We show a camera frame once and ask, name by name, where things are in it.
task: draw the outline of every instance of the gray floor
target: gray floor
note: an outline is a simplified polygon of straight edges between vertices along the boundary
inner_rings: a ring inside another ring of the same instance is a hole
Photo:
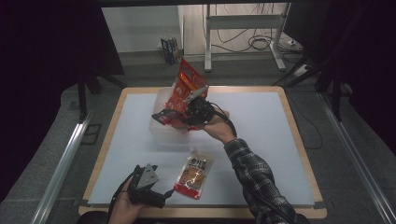
[[[172,85],[177,75],[178,64],[163,63],[161,55],[141,56],[141,62],[144,63],[133,61],[134,55],[122,54],[120,57],[126,75],[115,77],[131,87]],[[186,59],[212,86],[265,86],[271,85],[284,75],[277,71],[269,53],[215,57],[213,71],[208,74],[204,72],[202,57],[186,57]],[[311,77],[296,87],[286,90],[328,209],[326,218],[311,222],[384,223],[314,91],[315,80],[315,77]],[[100,132],[96,140],[91,135],[85,136],[82,140],[47,223],[76,223],[78,220],[78,206],[82,203],[82,195],[121,92],[121,89],[112,83],[102,79],[100,82],[103,87],[101,94],[91,95],[87,92],[90,102],[93,99],[97,100],[90,124],[100,125]],[[1,203],[0,223],[28,223],[32,219],[78,122],[77,104],[78,93],[74,86],[64,92],[58,117],[46,139],[19,181]],[[349,105],[347,97],[342,99],[341,114],[343,124],[363,160],[394,207],[396,204],[396,176],[393,172],[396,168],[395,157]],[[150,223],[153,220],[140,221]],[[181,220],[172,219],[165,222],[182,223]],[[196,220],[185,221],[185,223],[195,222]],[[211,222],[232,223],[230,220]]]

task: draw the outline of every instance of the wooden table edge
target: wooden table edge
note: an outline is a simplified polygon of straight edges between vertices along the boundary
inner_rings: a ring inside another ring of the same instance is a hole
[[[100,174],[103,167],[103,161],[105,160],[106,154],[108,152],[112,136],[115,132],[117,123],[120,118],[120,113],[122,111],[123,103],[126,100],[128,94],[139,94],[139,93],[156,93],[162,87],[139,87],[139,88],[125,88],[122,90],[120,99],[116,105],[113,117],[108,126],[104,142],[102,144],[101,150],[99,152],[98,158],[92,170],[92,175],[90,177],[89,183],[83,195],[83,201],[88,201],[90,199],[93,187],[96,183],[96,179]],[[323,198],[318,189],[318,183],[315,179],[315,175],[312,171],[311,164],[306,155],[303,141],[298,132],[296,122],[293,115],[291,114],[291,108],[289,101],[287,99],[286,93],[283,88],[277,86],[211,86],[209,88],[210,92],[277,92],[279,94],[280,101],[283,105],[286,118],[288,120],[290,130],[293,134],[294,142],[297,146],[297,150],[300,155],[300,159],[303,163],[305,173],[307,174],[308,183],[312,190],[315,203],[322,203]],[[78,212],[83,215],[89,211],[107,211],[106,207],[93,207],[81,205]],[[308,208],[295,208],[296,212],[305,215],[308,218],[325,218],[327,216],[327,209],[320,208],[315,209],[314,207]],[[202,217],[202,212],[205,211],[205,217],[222,217],[222,218],[253,218],[250,214],[248,208],[169,208],[163,209],[146,207],[142,210],[139,217]]]

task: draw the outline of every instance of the clear plastic container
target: clear plastic container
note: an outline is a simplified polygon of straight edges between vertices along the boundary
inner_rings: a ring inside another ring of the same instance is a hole
[[[152,114],[156,114],[165,109],[165,103],[172,95],[173,87],[164,87],[158,91]],[[175,129],[171,125],[162,125],[155,119],[151,119],[149,130],[158,144],[165,146],[185,145],[189,142],[189,132],[187,129]]]

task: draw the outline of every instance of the wall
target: wall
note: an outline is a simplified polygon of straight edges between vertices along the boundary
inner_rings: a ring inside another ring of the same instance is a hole
[[[173,35],[182,49],[182,7],[102,8],[117,52],[158,50],[164,35]]]

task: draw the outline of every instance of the cable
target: cable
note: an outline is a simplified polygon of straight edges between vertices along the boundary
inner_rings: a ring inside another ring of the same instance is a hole
[[[291,97],[291,94],[289,93],[289,91],[285,88],[285,93],[289,96],[289,98],[291,99],[291,101],[293,102],[293,104],[295,105],[295,108],[297,109],[297,111],[300,113],[300,115],[306,120],[308,121],[308,123],[310,123],[316,130],[316,132],[318,133],[319,136],[319,145],[317,147],[307,147],[304,143],[304,147],[307,149],[320,149],[323,146],[323,136],[321,135],[318,126],[315,125],[314,122],[312,122],[310,119],[308,119],[303,112],[300,110],[300,108],[297,106],[296,102],[294,101],[294,99]]]
[[[210,102],[208,102],[208,103],[209,103],[210,105],[215,105],[215,106],[221,111],[221,113],[220,113],[220,112],[214,110],[214,113],[215,113],[217,116],[219,116],[219,117],[221,117],[222,119],[224,119],[225,123],[228,124],[228,126],[230,126],[231,130],[233,131],[233,136],[237,137],[238,135],[237,135],[237,133],[236,133],[235,126],[233,125],[233,122],[228,118],[228,116],[226,115],[226,113],[225,113],[218,105],[216,105],[215,103],[210,103]]]
[[[257,5],[252,9],[252,11],[250,12],[250,14],[252,14],[253,11],[254,11],[256,8],[257,8],[257,10],[260,10],[260,4],[257,4]],[[202,5],[202,28],[203,28],[204,37],[205,37],[205,39],[206,39],[205,21],[204,21],[204,5]],[[238,36],[240,36],[241,34],[243,34],[244,32],[246,32],[247,30],[249,30],[249,29],[246,29],[246,30],[242,31],[242,32],[239,33],[238,35],[236,35],[236,36],[234,36],[234,37],[232,37],[231,39],[228,39],[228,40],[222,40],[221,37],[220,37],[220,35],[219,35],[219,30],[218,30],[218,37],[219,37],[220,42],[224,44],[224,43],[227,43],[227,42],[230,42],[230,41],[236,39]],[[234,52],[234,53],[241,53],[241,52],[247,51],[247,50],[249,50],[249,49],[255,49],[255,50],[265,50],[265,49],[267,49],[267,48],[269,47],[269,44],[270,44],[271,40],[272,40],[272,34],[271,34],[271,36],[256,35],[256,32],[257,32],[257,29],[254,30],[253,36],[247,41],[247,43],[248,43],[248,48],[246,48],[246,49],[233,50],[233,49],[227,49],[227,48],[224,48],[223,46],[214,45],[214,44],[211,44],[211,46],[212,46],[212,47],[216,47],[216,48],[220,48],[220,49],[224,49],[224,50],[227,50],[227,51],[230,51],[230,52]],[[257,44],[258,42],[265,42],[266,45],[265,45],[264,47],[261,47],[261,48],[256,47],[255,44]]]
[[[225,10],[228,14],[230,14],[230,12],[227,10],[227,8],[225,7],[225,5],[226,5],[226,4],[224,4],[224,10]]]
[[[130,175],[128,175],[124,181],[122,181],[120,186],[117,188],[116,192],[114,192],[113,197],[111,198],[110,206],[108,207],[108,211],[107,211],[108,212],[107,223],[110,220],[111,214],[113,213],[113,208],[114,208],[114,205],[116,204],[119,194],[121,193],[126,182],[128,182],[128,180],[130,180],[133,176],[134,176],[134,171]]]
[[[271,10],[271,14],[274,14],[274,3],[273,3],[273,8],[272,8],[272,10]]]

